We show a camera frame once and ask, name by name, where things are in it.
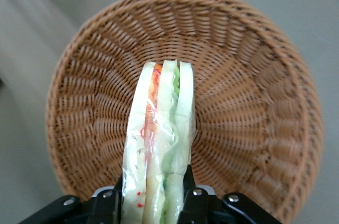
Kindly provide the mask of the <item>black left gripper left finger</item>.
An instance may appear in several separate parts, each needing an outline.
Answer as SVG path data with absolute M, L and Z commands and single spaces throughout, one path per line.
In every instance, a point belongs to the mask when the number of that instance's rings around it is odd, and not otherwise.
M 121 220 L 122 177 L 115 186 L 97 189 L 82 202 L 74 195 L 64 195 L 21 223 L 119 223 Z

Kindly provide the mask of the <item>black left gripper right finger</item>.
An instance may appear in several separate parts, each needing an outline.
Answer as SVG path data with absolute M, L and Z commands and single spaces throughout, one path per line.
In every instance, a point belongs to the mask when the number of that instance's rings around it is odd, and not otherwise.
M 242 193 L 228 193 L 220 199 L 211 186 L 196 185 L 191 165 L 184 176 L 184 192 L 177 223 L 280 223 Z

